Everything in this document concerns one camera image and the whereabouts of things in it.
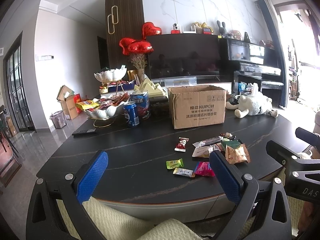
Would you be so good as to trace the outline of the orange biscuit packet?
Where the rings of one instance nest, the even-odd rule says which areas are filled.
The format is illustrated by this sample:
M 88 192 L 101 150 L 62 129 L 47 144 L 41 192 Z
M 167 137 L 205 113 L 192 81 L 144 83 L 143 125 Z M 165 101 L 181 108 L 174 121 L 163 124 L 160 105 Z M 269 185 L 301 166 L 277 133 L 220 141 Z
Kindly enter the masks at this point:
M 232 148 L 231 146 L 227 145 L 225 149 L 225 158 L 231 165 L 243 162 L 251 162 L 249 152 L 245 144 L 241 144 L 237 148 Z

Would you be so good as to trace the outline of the pink snack packet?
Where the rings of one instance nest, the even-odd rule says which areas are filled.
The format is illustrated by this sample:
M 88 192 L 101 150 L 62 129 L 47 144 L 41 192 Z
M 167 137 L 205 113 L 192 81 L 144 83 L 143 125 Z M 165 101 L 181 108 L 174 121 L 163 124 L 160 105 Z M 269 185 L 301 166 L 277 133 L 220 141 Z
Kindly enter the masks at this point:
M 199 161 L 191 175 L 192 178 L 195 176 L 215 177 L 215 173 L 208 161 Z

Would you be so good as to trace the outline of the dark green snack packet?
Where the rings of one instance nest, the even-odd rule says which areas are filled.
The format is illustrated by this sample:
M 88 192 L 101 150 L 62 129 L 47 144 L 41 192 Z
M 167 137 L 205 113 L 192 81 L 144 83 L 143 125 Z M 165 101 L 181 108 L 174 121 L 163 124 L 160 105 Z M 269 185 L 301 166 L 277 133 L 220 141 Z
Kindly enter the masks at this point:
M 224 151 L 226 150 L 227 146 L 231 147 L 232 149 L 237 149 L 241 145 L 238 140 L 223 141 L 221 144 Z

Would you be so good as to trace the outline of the long dark snack bar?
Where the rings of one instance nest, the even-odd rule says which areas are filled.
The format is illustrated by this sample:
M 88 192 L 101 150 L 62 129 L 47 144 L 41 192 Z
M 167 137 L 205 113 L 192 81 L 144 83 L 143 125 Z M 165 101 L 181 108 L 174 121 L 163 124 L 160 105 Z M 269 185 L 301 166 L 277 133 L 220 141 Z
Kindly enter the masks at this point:
M 193 143 L 193 146 L 195 148 L 203 147 L 203 146 L 211 146 L 211 145 L 220 143 L 222 141 L 222 139 L 223 139 L 223 137 L 221 137 L 221 136 L 213 137 L 213 138 L 209 138 L 209 139 L 195 142 L 195 143 Z

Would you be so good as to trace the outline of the striped candy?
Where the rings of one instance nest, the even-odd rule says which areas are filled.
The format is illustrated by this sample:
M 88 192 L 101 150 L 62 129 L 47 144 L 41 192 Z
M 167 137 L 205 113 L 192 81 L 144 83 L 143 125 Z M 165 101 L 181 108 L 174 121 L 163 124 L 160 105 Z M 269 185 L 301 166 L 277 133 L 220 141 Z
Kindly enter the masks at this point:
M 226 133 L 220 133 L 220 137 L 222 137 L 222 139 L 224 141 L 232 141 L 236 138 L 235 135 L 233 135 L 232 133 L 226 132 Z

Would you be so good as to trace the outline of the white small snack packet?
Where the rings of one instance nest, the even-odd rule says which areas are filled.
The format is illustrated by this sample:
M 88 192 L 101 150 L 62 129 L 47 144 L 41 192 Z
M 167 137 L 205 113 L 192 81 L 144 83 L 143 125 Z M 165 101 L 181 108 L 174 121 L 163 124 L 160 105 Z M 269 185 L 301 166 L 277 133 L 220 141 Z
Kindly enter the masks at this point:
M 195 174 L 194 174 L 193 170 L 189 170 L 189 169 L 185 169 L 185 168 L 179 168 L 179 167 L 176 167 L 173 170 L 172 174 L 177 175 L 177 176 L 184 176 L 184 177 L 188 177 L 188 178 L 194 178 L 195 177 Z

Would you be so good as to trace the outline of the red white candy wrapper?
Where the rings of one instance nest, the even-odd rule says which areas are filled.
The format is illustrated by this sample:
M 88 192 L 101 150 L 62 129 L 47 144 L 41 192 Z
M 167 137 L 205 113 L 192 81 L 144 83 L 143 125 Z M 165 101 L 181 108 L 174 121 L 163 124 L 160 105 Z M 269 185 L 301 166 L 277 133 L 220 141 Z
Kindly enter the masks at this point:
M 178 144 L 175 146 L 175 151 L 177 152 L 185 152 L 186 151 L 186 144 L 189 141 L 189 138 L 185 138 L 185 137 L 179 137 L 178 139 Z

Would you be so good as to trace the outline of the green candy packet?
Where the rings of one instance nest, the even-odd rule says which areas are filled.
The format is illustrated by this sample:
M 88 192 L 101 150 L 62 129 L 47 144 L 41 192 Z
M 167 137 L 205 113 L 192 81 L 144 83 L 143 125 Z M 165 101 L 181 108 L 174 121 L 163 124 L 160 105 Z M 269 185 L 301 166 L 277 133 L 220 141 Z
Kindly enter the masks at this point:
M 183 163 L 183 159 L 177 159 L 177 160 L 169 160 L 166 161 L 166 167 L 168 170 L 172 170 L 175 168 L 183 168 L 184 167 L 184 163 Z

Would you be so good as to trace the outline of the white lower snack bowl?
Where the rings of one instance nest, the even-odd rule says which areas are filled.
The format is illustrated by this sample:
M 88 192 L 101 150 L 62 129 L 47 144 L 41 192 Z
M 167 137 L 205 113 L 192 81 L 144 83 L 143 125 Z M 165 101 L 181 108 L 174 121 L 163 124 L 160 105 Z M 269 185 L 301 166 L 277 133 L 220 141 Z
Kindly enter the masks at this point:
M 123 114 L 123 106 L 129 100 L 128 92 L 101 96 L 100 99 L 85 100 L 75 105 L 90 118 L 108 120 Z

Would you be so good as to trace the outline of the white snack bowl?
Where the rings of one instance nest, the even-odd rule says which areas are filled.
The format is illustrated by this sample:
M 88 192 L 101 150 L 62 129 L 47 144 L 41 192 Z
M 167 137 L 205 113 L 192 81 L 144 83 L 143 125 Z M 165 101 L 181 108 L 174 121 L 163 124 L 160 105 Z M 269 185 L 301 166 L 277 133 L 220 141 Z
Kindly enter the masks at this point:
M 123 114 L 123 106 L 129 100 L 128 92 L 101 96 L 100 99 L 85 100 L 75 105 L 90 118 L 108 120 Z
M 104 68 L 98 73 L 94 73 L 94 77 L 101 83 L 109 83 L 113 81 L 120 81 L 127 73 L 127 68 L 122 65 L 120 68 L 116 69 L 106 69 Z

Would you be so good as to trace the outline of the dark tray with items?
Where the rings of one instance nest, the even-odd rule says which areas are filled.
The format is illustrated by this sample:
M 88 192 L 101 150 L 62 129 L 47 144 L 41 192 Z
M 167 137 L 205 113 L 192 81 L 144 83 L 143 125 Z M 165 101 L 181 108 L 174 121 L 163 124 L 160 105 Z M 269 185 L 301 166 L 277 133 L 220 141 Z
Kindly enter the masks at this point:
M 231 105 L 237 105 L 239 98 L 240 98 L 240 95 L 227 94 L 226 95 L 226 102 L 230 103 Z

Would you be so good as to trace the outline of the black piano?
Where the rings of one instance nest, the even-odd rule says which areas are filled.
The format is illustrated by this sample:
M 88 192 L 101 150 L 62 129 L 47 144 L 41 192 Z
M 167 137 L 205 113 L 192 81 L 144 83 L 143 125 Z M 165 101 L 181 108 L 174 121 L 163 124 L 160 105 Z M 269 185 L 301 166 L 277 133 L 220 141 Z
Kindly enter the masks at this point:
M 239 94 L 238 83 L 257 83 L 259 91 L 280 106 L 284 92 L 283 71 L 276 51 L 256 44 L 221 38 L 219 40 L 222 74 L 232 78 L 232 93 Z

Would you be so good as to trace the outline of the white upper snack bowl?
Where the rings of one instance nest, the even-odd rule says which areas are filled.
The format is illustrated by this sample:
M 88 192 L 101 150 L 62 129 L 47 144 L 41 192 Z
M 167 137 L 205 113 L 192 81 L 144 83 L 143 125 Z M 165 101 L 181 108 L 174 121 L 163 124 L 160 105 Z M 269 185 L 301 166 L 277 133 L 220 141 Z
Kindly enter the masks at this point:
M 104 68 L 98 73 L 94 73 L 94 77 L 101 83 L 109 83 L 113 81 L 120 81 L 127 73 L 127 68 L 122 65 L 120 68 L 116 69 L 106 69 Z

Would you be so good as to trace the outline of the yellow mountain tissue holder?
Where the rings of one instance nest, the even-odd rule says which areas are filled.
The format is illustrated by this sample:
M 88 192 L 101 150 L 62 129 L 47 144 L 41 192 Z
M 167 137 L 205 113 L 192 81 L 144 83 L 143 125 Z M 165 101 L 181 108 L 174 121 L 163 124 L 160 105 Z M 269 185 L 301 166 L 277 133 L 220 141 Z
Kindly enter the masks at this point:
M 139 85 L 135 85 L 132 94 L 148 93 L 149 98 L 157 96 L 166 96 L 165 90 L 159 83 L 153 83 L 149 78 L 145 78 L 144 81 Z

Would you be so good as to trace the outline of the black television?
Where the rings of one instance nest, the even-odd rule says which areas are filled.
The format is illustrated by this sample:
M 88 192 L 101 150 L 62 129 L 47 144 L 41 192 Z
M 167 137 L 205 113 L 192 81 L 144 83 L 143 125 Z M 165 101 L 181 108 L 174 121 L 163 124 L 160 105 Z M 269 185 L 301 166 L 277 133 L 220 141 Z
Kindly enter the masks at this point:
M 153 52 L 146 74 L 151 79 L 219 75 L 220 46 L 216 35 L 165 34 L 147 37 Z

